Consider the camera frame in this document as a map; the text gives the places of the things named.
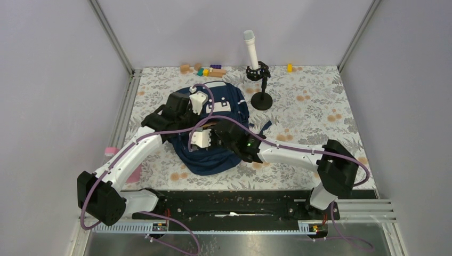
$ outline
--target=white microphone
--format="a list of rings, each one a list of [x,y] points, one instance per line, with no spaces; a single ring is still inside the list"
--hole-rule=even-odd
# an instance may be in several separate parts
[[[259,63],[257,63],[257,54],[256,54],[256,46],[254,46],[254,33],[252,30],[247,30],[243,32],[243,40],[245,40],[246,45],[248,46],[249,58],[251,59],[251,69],[258,69]]]

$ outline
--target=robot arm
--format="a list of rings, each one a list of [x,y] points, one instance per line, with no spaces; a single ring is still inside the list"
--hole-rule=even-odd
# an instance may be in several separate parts
[[[202,92],[190,96],[172,93],[165,105],[148,115],[134,137],[120,152],[93,174],[83,172],[77,179],[78,206],[82,208],[88,192],[105,171],[108,173],[95,188],[86,212],[107,226],[116,223],[123,214],[154,210],[158,197],[146,190],[121,191],[127,178],[138,165],[156,151],[173,134],[165,131],[188,131],[200,120],[200,113],[207,101]],[[297,145],[271,140],[277,145],[292,148],[312,148],[317,151],[353,157],[339,142],[328,140],[326,145]],[[327,155],[302,153],[261,143],[247,134],[238,125],[221,120],[211,127],[194,132],[190,142],[198,148],[223,147],[246,162],[284,163],[302,167],[320,176],[321,183],[311,192],[306,204],[309,209],[322,211],[338,196],[347,198],[351,194],[358,166],[349,161]]]

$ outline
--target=pink object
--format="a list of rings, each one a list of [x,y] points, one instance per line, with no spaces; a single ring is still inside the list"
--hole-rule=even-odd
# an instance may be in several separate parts
[[[118,152],[119,152],[119,148],[106,148],[105,149],[105,157],[108,158],[107,161],[109,161]],[[140,180],[140,176],[141,176],[141,164],[128,177],[126,183],[138,182]]]
[[[132,172],[132,174],[128,177],[126,183],[134,183],[140,180],[141,176],[141,164]]]

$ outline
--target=white wall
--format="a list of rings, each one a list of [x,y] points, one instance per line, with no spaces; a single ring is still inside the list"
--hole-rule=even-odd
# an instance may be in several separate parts
[[[0,12],[0,255],[63,255],[76,178],[100,165],[128,75],[88,1]]]
[[[336,65],[372,0],[99,0],[135,68],[249,65],[243,31],[268,65]]]
[[[409,255],[449,255],[452,1],[383,1],[343,80]]]

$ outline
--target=floral tablecloth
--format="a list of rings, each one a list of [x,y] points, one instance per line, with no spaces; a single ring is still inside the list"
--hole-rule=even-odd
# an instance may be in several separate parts
[[[260,90],[260,82],[251,82],[245,76],[245,67],[224,67],[225,82],[239,87],[248,103],[250,123],[258,132],[271,120],[273,125],[265,132],[269,138],[293,143],[317,145],[328,138],[338,140],[359,161],[367,165],[367,158],[356,123],[335,66],[270,67],[271,78],[267,91],[273,97],[273,106],[266,111],[255,110],[249,101]],[[141,121],[151,111],[164,104],[168,95],[197,83],[217,81],[215,77],[199,77],[194,70],[181,74],[179,68],[145,68],[140,80],[126,141],[133,136]],[[357,180],[364,178],[358,170]],[[311,171],[280,163],[245,163],[222,173],[198,176],[175,154],[168,142],[161,150],[149,155],[142,163],[141,178],[128,183],[124,189],[311,189],[320,182]],[[375,188],[371,177],[358,188]]]

